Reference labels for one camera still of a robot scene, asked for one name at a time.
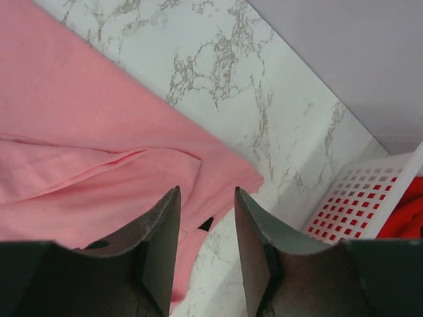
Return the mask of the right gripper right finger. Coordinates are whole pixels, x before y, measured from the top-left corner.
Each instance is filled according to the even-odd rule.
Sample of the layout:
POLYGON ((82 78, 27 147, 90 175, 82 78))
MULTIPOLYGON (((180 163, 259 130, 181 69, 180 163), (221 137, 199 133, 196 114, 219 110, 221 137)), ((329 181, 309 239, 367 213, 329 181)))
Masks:
POLYGON ((248 316, 339 316, 335 246, 315 240, 235 190, 235 225, 248 316))

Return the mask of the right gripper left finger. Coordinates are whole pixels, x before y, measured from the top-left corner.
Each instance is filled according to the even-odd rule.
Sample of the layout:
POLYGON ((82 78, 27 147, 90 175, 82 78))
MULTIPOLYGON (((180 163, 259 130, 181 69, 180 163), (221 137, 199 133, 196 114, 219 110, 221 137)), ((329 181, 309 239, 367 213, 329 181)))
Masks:
POLYGON ((180 226, 180 188, 80 252, 99 262, 86 316, 168 316, 180 226))

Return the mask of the pink t shirt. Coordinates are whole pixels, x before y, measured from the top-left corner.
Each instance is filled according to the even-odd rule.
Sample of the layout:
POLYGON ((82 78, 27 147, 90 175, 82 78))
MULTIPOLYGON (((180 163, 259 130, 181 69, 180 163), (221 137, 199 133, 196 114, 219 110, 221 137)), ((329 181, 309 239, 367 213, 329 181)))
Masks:
POLYGON ((171 295, 207 237, 263 177, 32 1, 1 2, 1 240, 83 248, 181 189, 171 295))

